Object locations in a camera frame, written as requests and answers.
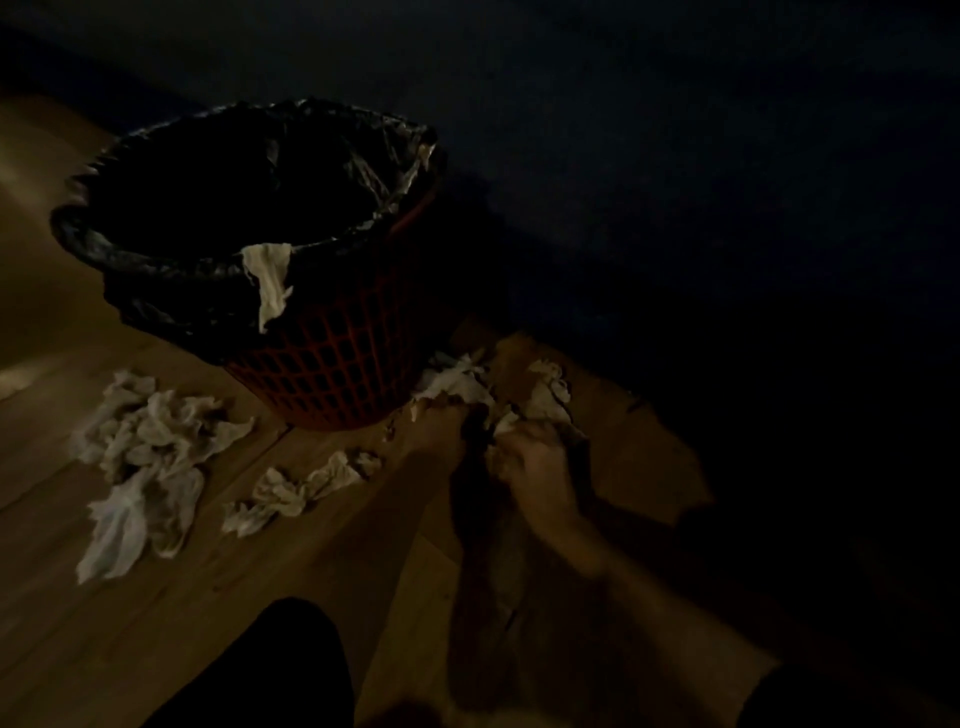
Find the leg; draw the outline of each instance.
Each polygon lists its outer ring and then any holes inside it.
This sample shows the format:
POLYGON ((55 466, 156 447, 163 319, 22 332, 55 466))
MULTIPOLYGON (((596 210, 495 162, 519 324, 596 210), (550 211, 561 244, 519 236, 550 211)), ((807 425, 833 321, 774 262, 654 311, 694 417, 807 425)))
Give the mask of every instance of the leg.
POLYGON ((320 607, 281 599, 144 723, 349 728, 353 689, 337 628, 320 607))

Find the tissue pile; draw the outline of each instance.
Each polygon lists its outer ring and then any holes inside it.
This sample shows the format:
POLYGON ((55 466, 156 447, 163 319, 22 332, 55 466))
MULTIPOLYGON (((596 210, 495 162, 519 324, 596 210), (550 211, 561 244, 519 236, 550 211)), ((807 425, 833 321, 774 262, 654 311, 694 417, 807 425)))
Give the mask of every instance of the tissue pile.
POLYGON ((222 408, 212 397, 158 392, 151 376, 114 375, 103 403, 71 440, 74 456, 99 465, 112 486, 106 499, 89 504, 96 525, 77 565, 81 584, 127 573, 148 540, 157 556, 177 555, 204 489, 196 466, 253 428, 253 418, 240 424, 215 419, 222 408))
POLYGON ((224 533, 244 538, 260 531, 274 516, 293 518, 303 513, 306 504, 336 493, 341 488, 363 482, 380 469, 380 458, 368 452, 347 455, 342 450, 330 455, 319 470, 301 483, 288 480, 276 468, 268 469, 255 486, 249 501, 228 503, 224 533))

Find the black garbage bag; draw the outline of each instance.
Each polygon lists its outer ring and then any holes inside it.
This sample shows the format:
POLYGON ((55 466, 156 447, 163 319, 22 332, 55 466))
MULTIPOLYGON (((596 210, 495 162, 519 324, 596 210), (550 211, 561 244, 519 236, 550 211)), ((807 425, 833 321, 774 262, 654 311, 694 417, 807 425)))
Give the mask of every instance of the black garbage bag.
POLYGON ((316 295, 362 265, 441 164, 435 132, 398 116, 318 99, 237 104, 118 139, 68 181, 77 200, 51 227, 104 273, 125 324, 219 365, 263 336, 245 247, 290 243, 288 305, 316 295))

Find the trash can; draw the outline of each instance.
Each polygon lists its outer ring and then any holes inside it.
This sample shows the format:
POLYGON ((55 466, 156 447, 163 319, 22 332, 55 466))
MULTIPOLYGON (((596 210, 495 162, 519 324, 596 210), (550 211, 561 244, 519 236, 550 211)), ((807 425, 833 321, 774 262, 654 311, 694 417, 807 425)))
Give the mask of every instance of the trash can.
POLYGON ((121 320, 223 366, 291 425, 369 425, 420 364, 411 225, 441 182, 431 128, 318 99, 237 104, 128 134, 68 181, 57 240, 121 320), (282 313, 245 250, 288 254, 282 313))

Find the garbage bag rim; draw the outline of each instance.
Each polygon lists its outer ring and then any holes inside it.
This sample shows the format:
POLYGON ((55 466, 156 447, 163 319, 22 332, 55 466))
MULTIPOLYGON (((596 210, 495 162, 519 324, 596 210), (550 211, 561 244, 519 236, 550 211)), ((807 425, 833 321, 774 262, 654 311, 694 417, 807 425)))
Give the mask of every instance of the garbage bag rim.
MULTIPOLYGON (((414 187, 415 182, 427 177, 432 184, 442 174, 445 167, 445 155, 438 147, 436 143, 436 133, 431 127, 410 121, 396 114, 373 111, 314 97, 262 105, 237 102, 235 104, 213 107, 211 109, 203 109, 193 114, 162 121, 119 136, 87 165, 85 172, 70 177, 67 183, 68 186, 72 185, 74 189, 78 186, 82 187, 84 184, 84 176, 90 173, 96 174, 98 173, 98 165, 104 166, 112 162, 114 150, 122 148, 132 139, 149 138, 151 134, 175 124, 183 123, 191 119, 200 119, 222 114, 233 109, 269 111, 272 109, 283 109, 283 107, 288 106, 300 108, 306 105, 313 105, 321 112, 349 113, 366 116, 370 118, 371 121, 377 120, 381 123, 397 124, 407 129, 410 134, 419 134, 420 138, 423 139, 420 143, 418 159, 412 168, 408 170, 404 180, 397 186, 390 198, 373 213, 369 220, 347 228, 338 235, 331 235, 314 242, 299 244, 294 248, 296 259, 301 263, 307 262, 304 260, 305 258, 310 258, 310 262, 315 262, 317 257, 329 259, 330 257, 350 255, 366 247, 367 241, 370 238, 380 234, 386 234, 390 231, 393 224, 401 218, 399 214, 400 204, 405 201, 410 190, 414 187)), ((103 272, 184 280, 224 280, 246 275, 243 269, 242 249, 225 256, 182 260, 157 255, 145 255, 120 248, 89 225, 88 210, 89 208, 86 203, 81 200, 74 200, 72 203, 58 206, 51 213, 50 225, 58 242, 67 252, 76 256, 87 265, 103 272)), ((282 243, 285 241, 263 240, 261 242, 282 243)))

